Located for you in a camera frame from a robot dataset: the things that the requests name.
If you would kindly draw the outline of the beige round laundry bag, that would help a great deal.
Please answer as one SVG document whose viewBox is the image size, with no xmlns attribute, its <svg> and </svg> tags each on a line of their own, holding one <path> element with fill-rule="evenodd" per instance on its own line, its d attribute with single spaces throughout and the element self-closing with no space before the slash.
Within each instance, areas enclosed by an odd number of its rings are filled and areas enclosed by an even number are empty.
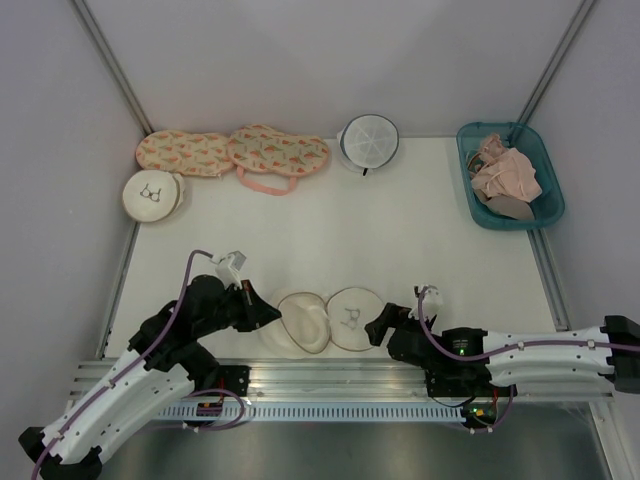
<svg viewBox="0 0 640 480">
<path fill-rule="evenodd" d="M 365 326 L 384 308 L 376 293 L 360 287 L 348 287 L 327 298 L 310 291 L 281 289 L 270 304 L 281 317 L 258 335 L 271 353 L 286 359 L 372 350 Z"/>
</svg>

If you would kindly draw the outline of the light pink bra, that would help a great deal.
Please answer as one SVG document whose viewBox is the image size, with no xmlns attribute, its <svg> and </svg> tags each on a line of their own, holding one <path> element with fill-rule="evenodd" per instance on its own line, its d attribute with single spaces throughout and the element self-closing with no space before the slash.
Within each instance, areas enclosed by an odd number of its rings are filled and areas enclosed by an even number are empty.
<svg viewBox="0 0 640 480">
<path fill-rule="evenodd" d="M 482 165 L 472 176 L 471 186 L 486 197 L 506 196 L 530 203 L 542 194 L 536 170 L 516 148 L 504 150 L 497 157 L 481 152 L 478 159 Z"/>
</svg>

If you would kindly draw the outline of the pink lace bra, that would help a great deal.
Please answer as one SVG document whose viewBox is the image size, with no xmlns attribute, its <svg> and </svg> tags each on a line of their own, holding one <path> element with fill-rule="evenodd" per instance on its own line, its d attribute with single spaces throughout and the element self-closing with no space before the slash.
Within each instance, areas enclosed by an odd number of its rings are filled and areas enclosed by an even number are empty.
<svg viewBox="0 0 640 480">
<path fill-rule="evenodd" d="M 484 166 L 494 164 L 497 159 L 507 152 L 498 133 L 491 133 L 485 137 L 477 150 L 467 154 L 467 170 L 471 173 L 479 172 Z"/>
</svg>

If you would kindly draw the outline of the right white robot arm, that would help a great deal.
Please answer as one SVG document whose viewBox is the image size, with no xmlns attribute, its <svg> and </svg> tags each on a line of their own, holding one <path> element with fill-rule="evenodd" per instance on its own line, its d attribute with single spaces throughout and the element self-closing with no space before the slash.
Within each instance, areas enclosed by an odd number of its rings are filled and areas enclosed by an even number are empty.
<svg viewBox="0 0 640 480">
<path fill-rule="evenodd" d="M 601 379 L 618 392 L 639 391 L 639 326 L 625 316 L 541 335 L 469 327 L 435 334 L 431 326 L 426 317 L 388 303 L 365 327 L 371 345 L 424 372 L 431 397 L 509 396 L 526 384 Z"/>
</svg>

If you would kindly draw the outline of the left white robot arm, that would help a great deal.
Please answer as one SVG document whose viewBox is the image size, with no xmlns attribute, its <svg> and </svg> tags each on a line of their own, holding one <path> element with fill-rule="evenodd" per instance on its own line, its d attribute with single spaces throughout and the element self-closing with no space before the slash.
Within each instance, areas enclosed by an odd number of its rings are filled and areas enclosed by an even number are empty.
<svg viewBox="0 0 640 480">
<path fill-rule="evenodd" d="M 145 320 L 107 374 L 46 427 L 29 427 L 19 444 L 35 479 L 96 479 L 111 457 L 158 413 L 192 394 L 226 395 L 220 364 L 202 337 L 232 328 L 254 332 L 281 313 L 248 280 L 225 285 L 212 275 L 184 284 L 178 299 Z"/>
</svg>

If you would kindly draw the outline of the beige bra in bin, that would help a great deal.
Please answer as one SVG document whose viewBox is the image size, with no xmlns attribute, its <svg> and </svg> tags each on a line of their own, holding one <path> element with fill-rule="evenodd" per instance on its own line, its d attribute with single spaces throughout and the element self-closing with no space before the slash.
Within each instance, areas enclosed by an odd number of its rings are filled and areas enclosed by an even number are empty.
<svg viewBox="0 0 640 480">
<path fill-rule="evenodd" d="M 481 202 L 494 214 L 518 221 L 533 221 L 534 213 L 529 204 L 509 196 L 482 198 Z"/>
</svg>

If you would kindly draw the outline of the beige glasses-print laundry bag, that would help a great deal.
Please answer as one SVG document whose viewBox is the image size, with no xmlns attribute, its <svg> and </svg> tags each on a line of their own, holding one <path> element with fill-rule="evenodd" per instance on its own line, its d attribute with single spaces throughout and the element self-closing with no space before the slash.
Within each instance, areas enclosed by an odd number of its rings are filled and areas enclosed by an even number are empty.
<svg viewBox="0 0 640 480">
<path fill-rule="evenodd" d="M 122 205 L 139 223 L 155 223 L 173 215 L 184 201 L 186 183 L 177 173 L 141 170 L 124 186 Z"/>
</svg>

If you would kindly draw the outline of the floral bra bag left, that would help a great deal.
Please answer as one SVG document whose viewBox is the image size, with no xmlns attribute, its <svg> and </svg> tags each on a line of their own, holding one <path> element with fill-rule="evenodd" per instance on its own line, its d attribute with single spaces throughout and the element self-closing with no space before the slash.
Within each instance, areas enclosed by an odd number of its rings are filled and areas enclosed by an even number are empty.
<svg viewBox="0 0 640 480">
<path fill-rule="evenodd" d="M 144 170 L 192 177 L 220 177 L 235 164 L 227 155 L 229 137 L 221 133 L 162 130 L 144 138 L 135 159 Z"/>
</svg>

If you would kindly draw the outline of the white mesh laundry bag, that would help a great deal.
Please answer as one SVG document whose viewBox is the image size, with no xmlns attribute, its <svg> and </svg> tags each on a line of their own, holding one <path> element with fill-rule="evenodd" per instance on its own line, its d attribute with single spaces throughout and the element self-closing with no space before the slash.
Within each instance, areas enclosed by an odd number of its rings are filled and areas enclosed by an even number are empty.
<svg viewBox="0 0 640 480">
<path fill-rule="evenodd" d="M 350 171 L 366 176 L 396 156 L 400 135 L 397 126 L 378 114 L 364 114 L 350 120 L 337 134 L 342 164 Z"/>
</svg>

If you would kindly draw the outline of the teal plastic bin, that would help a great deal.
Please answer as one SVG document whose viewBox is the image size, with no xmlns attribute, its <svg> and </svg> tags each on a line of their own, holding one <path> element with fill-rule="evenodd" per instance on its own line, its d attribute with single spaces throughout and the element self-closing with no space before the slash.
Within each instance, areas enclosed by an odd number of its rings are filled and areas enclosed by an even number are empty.
<svg viewBox="0 0 640 480">
<path fill-rule="evenodd" d="M 484 193 L 471 186 L 474 173 L 467 170 L 467 154 L 477 150 L 480 142 L 491 133 L 498 133 L 507 149 L 516 148 L 524 154 L 536 170 L 535 177 L 542 194 L 528 203 L 534 213 L 533 221 L 518 221 L 492 213 L 481 202 L 482 198 L 487 198 Z M 564 198 L 544 142 L 535 130 L 514 122 L 472 122 L 459 129 L 456 143 L 469 211 L 479 226 L 498 231 L 535 230 L 554 224 L 563 215 Z"/>
</svg>

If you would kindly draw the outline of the aluminium mounting rail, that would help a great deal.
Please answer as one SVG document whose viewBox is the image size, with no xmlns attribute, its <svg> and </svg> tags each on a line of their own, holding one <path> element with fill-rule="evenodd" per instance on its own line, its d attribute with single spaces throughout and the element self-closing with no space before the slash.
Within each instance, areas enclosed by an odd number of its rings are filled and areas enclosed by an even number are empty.
<svg viewBox="0 0 640 480">
<path fill-rule="evenodd" d="M 69 400 L 79 400 L 111 370 L 115 359 L 82 361 L 73 372 Z M 247 394 L 251 400 L 272 402 L 409 402 L 429 400 L 429 394 L 444 402 L 454 389 L 422 369 L 385 359 L 219 359 L 223 367 L 249 368 Z M 593 383 L 579 380 L 536 381 L 518 384 L 520 402 L 589 402 L 613 397 L 613 387 L 604 379 Z"/>
</svg>

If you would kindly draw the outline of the left frame post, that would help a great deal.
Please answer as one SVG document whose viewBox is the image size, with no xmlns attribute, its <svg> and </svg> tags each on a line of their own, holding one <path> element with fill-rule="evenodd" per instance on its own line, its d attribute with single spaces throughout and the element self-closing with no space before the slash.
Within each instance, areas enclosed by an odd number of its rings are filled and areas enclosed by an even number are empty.
<svg viewBox="0 0 640 480">
<path fill-rule="evenodd" d="M 152 124 L 89 3 L 85 0 L 69 0 L 68 4 L 114 82 L 134 122 L 146 135 L 151 134 Z"/>
</svg>

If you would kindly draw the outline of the frame post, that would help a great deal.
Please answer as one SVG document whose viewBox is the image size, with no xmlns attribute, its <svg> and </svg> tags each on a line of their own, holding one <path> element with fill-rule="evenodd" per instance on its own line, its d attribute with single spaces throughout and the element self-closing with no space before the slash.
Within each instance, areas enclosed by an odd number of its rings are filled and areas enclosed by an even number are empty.
<svg viewBox="0 0 640 480">
<path fill-rule="evenodd" d="M 152 124 L 89 3 L 85 0 L 69 0 L 68 4 L 114 82 L 134 122 L 146 135 L 151 134 Z"/>
<path fill-rule="evenodd" d="M 578 3 L 566 29 L 525 102 L 516 120 L 517 123 L 528 124 L 531 121 L 545 94 L 567 59 L 573 45 L 599 4 L 600 2 L 598 0 L 581 0 Z"/>
</svg>

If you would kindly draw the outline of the right frame post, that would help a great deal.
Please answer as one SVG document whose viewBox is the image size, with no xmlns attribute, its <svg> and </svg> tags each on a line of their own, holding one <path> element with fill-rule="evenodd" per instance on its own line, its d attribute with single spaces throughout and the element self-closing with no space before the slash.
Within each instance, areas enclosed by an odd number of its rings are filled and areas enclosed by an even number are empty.
<svg viewBox="0 0 640 480">
<path fill-rule="evenodd" d="M 517 123 L 528 124 L 531 121 L 545 94 L 567 59 L 573 45 L 599 4 L 600 2 L 598 0 L 581 0 L 578 3 L 566 29 L 525 102 L 516 120 Z"/>
</svg>

